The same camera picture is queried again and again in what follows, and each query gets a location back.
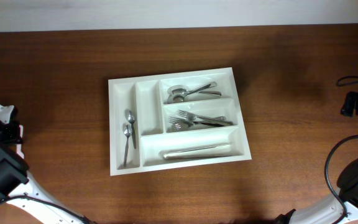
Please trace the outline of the white plastic knife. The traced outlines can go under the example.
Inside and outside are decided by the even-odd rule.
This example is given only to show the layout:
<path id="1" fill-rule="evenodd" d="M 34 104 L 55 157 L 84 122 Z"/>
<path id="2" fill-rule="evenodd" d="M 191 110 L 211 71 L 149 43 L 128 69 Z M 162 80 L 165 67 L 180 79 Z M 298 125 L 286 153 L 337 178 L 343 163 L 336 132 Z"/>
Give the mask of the white plastic knife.
<path id="1" fill-rule="evenodd" d="M 19 131 L 20 131 L 20 137 L 23 137 L 23 133 L 24 133 L 24 127 L 23 125 L 19 125 Z M 22 151 L 22 144 L 23 142 L 19 143 L 16 145 L 16 153 L 22 158 L 25 159 L 25 154 Z"/>

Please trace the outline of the small metal spoon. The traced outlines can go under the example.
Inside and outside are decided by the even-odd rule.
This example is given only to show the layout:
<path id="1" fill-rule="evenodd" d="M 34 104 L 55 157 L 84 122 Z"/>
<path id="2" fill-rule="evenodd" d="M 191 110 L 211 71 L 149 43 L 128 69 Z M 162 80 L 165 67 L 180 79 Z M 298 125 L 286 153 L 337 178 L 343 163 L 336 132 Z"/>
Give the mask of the small metal spoon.
<path id="1" fill-rule="evenodd" d="M 131 129 L 132 129 L 132 142 L 134 145 L 134 149 L 137 149 L 137 144 L 136 144 L 136 135 L 135 135 L 135 115 L 131 110 L 126 110 L 126 119 L 127 121 L 131 124 Z"/>
<path id="2" fill-rule="evenodd" d="M 132 136 L 132 128 L 131 125 L 127 124 L 124 126 L 123 133 L 126 137 L 126 144 L 124 148 L 124 161 L 123 166 L 125 167 L 127 165 L 127 158 L 129 153 L 129 138 Z"/>

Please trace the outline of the metal fork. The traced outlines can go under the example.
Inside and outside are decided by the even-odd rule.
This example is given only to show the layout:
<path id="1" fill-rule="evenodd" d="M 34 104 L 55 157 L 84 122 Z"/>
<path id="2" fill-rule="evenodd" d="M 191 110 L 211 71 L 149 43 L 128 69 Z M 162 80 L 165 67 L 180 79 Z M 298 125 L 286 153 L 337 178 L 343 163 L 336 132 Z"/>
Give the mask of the metal fork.
<path id="1" fill-rule="evenodd" d="M 183 111 L 183 110 L 178 110 L 177 114 L 179 116 L 181 116 L 182 118 L 187 119 L 188 121 L 196 121 L 197 119 L 200 119 L 202 121 L 206 121 L 206 122 L 214 123 L 214 124 L 219 124 L 219 125 L 222 125 L 222 126 L 232 126 L 232 125 L 234 125 L 234 123 L 232 121 L 223 121 L 223 120 L 220 120 L 220 119 L 210 118 L 210 117 L 207 117 L 207 116 L 201 116 L 201 115 L 197 115 L 197 114 L 190 113 L 190 112 Z"/>
<path id="2" fill-rule="evenodd" d="M 196 129 L 206 129 L 206 128 L 217 128 L 222 127 L 220 124 L 208 124 L 208 123 L 174 123 L 171 125 L 171 131 L 191 131 Z"/>
<path id="3" fill-rule="evenodd" d="M 189 121 L 187 119 L 183 118 L 176 118 L 176 117 L 169 117 L 169 122 L 172 124 L 174 123 L 185 123 L 189 126 L 196 125 L 196 124 L 203 124 L 203 125 L 210 125 L 210 126 L 224 126 L 226 124 L 233 125 L 233 122 L 226 122 L 226 121 L 220 121 L 215 119 L 207 119 L 207 120 L 201 120 L 201 121 Z"/>

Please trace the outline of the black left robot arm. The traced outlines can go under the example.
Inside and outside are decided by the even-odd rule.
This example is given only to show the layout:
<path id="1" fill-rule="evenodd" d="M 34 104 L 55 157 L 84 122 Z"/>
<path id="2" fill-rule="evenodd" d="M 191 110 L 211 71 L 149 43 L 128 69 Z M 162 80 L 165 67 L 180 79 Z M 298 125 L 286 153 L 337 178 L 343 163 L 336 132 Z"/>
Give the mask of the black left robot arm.
<path id="1" fill-rule="evenodd" d="M 0 205 L 7 203 L 42 223 L 91 223 L 44 190 L 29 172 L 21 151 L 23 126 L 15 106 L 0 105 Z"/>

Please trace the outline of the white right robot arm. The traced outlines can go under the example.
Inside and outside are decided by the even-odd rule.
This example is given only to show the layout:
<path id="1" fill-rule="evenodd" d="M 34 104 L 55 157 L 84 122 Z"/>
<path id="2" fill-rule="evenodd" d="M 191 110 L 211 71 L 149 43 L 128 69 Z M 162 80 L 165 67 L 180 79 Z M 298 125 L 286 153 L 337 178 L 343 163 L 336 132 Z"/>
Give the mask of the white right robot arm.
<path id="1" fill-rule="evenodd" d="M 324 179 L 330 195 L 302 210 L 293 209 L 273 222 L 281 224 L 349 223 L 358 220 L 358 158 L 341 172 L 334 189 L 329 180 L 329 164 L 344 143 L 358 139 L 358 134 L 340 140 L 330 150 L 324 164 Z"/>

